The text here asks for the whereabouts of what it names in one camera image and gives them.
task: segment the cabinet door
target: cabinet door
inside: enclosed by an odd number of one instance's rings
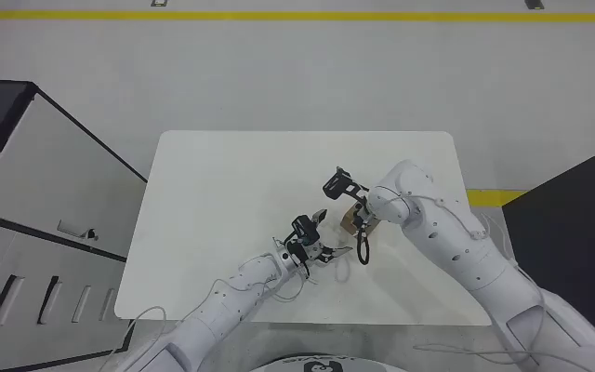
[[[0,218],[127,255],[145,182],[43,97],[0,153],[0,178]]]
[[[0,264],[0,369],[122,346],[113,304],[125,264],[15,233]]]

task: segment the yellow tape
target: yellow tape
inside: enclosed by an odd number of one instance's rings
[[[503,206],[526,193],[520,190],[467,190],[470,206]]]
[[[412,22],[592,23],[595,13],[204,12],[132,10],[1,10],[0,20],[334,20]]]

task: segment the door handle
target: door handle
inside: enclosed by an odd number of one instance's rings
[[[56,228],[61,233],[67,233],[70,236],[74,236],[75,238],[79,239],[89,239],[89,240],[99,240],[99,235],[95,231],[95,229],[87,229],[84,231],[76,229],[74,226],[60,220],[58,222],[58,227]]]

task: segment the table top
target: table top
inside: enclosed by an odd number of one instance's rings
[[[341,166],[372,186],[403,159],[427,169],[467,205],[455,144],[444,132],[170,131],[152,165],[116,314],[135,318],[160,305],[180,319],[247,259],[274,249],[291,221],[328,208],[323,241],[338,244],[338,224],[353,200],[322,187]],[[274,323],[487,326],[475,299],[403,236],[381,222],[370,235],[367,266],[350,252],[313,265],[311,282],[290,303],[267,299],[248,320]],[[291,297],[296,275],[279,292]],[[160,319],[160,313],[144,318]]]

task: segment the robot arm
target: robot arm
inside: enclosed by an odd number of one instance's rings
[[[217,280],[206,299],[176,328],[141,347],[116,369],[118,372],[194,372],[213,347],[225,339],[259,303],[296,272],[309,276],[308,261],[328,263],[351,250],[328,247],[316,231],[326,210],[312,218],[299,216],[284,240],[273,239],[274,253],[255,257],[227,281]]]
[[[500,254],[475,216],[436,188],[431,175],[411,161],[399,163],[372,188],[357,214],[363,228],[372,219],[401,225],[424,256],[483,306],[507,350],[539,349],[594,367],[593,326],[561,298],[542,290],[544,312],[539,289]],[[510,357],[526,370],[537,364],[572,368],[543,356]]]

